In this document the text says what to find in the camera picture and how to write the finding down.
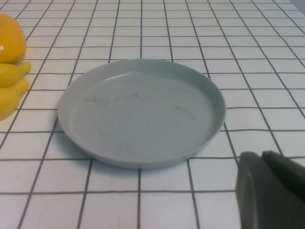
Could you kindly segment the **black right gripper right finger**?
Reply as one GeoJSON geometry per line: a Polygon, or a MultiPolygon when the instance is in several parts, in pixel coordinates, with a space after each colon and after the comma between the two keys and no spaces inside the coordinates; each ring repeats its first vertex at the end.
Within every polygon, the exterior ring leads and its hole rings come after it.
{"type": "Polygon", "coordinates": [[[305,168],[273,151],[264,151],[262,159],[291,192],[305,191],[305,168]]]}

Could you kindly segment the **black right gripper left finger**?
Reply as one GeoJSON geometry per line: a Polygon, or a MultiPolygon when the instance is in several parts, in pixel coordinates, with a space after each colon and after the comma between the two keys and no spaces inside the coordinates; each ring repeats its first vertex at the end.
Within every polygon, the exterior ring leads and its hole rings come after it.
{"type": "Polygon", "coordinates": [[[243,229],[303,229],[305,192],[291,192],[254,152],[240,155],[236,197],[243,229]]]}

